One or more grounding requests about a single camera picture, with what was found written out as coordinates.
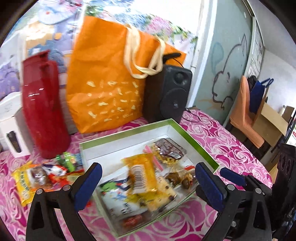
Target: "wrapped candy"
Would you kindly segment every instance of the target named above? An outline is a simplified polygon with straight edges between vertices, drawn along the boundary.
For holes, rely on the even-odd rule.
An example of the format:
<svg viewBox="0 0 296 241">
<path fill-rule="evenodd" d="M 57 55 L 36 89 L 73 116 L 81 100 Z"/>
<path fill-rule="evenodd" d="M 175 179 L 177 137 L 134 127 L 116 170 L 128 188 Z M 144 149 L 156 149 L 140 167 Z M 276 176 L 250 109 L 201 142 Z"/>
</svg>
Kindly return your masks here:
<svg viewBox="0 0 296 241">
<path fill-rule="evenodd" d="M 161 138 L 152 144 L 152 152 L 162 163 L 176 164 L 187 152 L 170 138 Z"/>
<path fill-rule="evenodd" d="M 60 165 L 67 168 L 69 172 L 75 171 L 76 158 L 74 155 L 71 155 L 69 152 L 64 152 L 62 155 L 57 155 L 56 160 Z"/>
<path fill-rule="evenodd" d="M 172 187 L 182 185 L 184 189 L 188 190 L 193 184 L 193 173 L 194 166 L 182 168 L 180 165 L 175 165 L 165 179 Z"/>
</svg>

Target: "lavender pillow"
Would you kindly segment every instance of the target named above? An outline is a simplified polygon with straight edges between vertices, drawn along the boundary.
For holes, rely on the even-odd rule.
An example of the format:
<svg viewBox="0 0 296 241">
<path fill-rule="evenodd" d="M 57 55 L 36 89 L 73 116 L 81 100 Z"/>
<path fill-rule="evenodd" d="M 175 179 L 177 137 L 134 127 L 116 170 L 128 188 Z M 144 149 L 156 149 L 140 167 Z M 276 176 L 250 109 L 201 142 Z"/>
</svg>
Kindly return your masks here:
<svg viewBox="0 0 296 241">
<path fill-rule="evenodd" d="M 18 70 L 13 68 L 10 62 L 0 68 L 0 99 L 12 92 L 20 91 L 18 76 Z"/>
</svg>

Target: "white box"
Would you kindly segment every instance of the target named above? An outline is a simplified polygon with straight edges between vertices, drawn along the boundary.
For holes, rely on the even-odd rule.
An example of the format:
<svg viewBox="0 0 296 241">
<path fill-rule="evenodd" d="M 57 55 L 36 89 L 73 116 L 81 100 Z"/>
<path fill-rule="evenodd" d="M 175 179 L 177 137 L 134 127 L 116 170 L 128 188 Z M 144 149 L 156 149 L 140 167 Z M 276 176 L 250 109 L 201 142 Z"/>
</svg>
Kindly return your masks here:
<svg viewBox="0 0 296 241">
<path fill-rule="evenodd" d="M 30 155 L 33 140 L 24 120 L 21 93 L 14 92 L 0 102 L 0 142 L 14 157 Z"/>
<path fill-rule="evenodd" d="M 146 145 L 153 143 L 153 141 L 156 141 L 157 139 L 167 137 L 171 138 L 187 151 L 186 155 L 188 159 L 186 160 L 186 163 L 182 164 L 182 166 L 195 166 L 199 162 L 204 162 L 213 173 L 218 169 L 218 163 L 202 146 L 196 142 L 196 140 L 194 140 L 172 119 L 140 126 L 134 129 L 80 143 L 79 147 L 84 169 L 87 170 L 94 162 L 100 163 L 103 169 L 102 178 L 104 178 L 124 166 L 121 159 L 141 154 L 143 153 L 143 149 Z M 97 209 L 105 218 L 112 234 L 115 237 L 122 237 L 143 228 L 145 225 L 159 220 L 177 208 L 195 193 L 195 187 L 193 187 L 189 193 L 186 192 L 184 197 L 179 202 L 171 202 L 163 212 L 155 215 L 153 219 L 126 233 L 119 232 L 116 229 L 116 224 L 112 222 L 111 216 L 108 213 L 107 207 L 104 204 L 100 193 L 99 187 L 97 187 L 93 193 Z"/>
</svg>

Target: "blue gripper pad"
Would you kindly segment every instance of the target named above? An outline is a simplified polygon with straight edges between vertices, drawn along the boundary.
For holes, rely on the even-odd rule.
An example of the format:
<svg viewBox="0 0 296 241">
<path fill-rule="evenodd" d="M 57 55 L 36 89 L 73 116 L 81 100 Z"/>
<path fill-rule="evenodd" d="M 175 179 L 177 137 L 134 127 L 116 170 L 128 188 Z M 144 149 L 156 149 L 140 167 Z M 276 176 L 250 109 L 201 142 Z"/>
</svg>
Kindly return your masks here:
<svg viewBox="0 0 296 241">
<path fill-rule="evenodd" d="M 86 173 L 77 178 L 72 185 L 74 207 L 83 210 L 102 178 L 103 170 L 99 163 L 93 163 Z"/>
<path fill-rule="evenodd" d="M 223 181 L 218 176 L 215 176 L 203 162 L 196 165 L 195 177 L 212 208 L 222 212 L 224 209 L 223 201 L 227 197 Z"/>
<path fill-rule="evenodd" d="M 242 175 L 229 170 L 226 167 L 221 169 L 220 175 L 238 186 L 244 187 L 247 185 L 246 180 Z"/>
</svg>

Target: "barcode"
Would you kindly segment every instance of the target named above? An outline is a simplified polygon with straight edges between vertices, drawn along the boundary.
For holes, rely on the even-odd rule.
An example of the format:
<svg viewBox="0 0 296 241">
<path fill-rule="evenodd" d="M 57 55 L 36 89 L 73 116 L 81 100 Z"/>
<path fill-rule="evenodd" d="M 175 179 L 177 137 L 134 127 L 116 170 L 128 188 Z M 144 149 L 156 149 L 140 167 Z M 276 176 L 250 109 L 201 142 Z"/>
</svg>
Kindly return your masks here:
<svg viewBox="0 0 296 241">
<path fill-rule="evenodd" d="M 132 171 L 135 177 L 133 185 L 133 193 L 143 193 L 146 191 L 146 178 L 144 172 L 144 165 L 134 165 Z"/>
</svg>

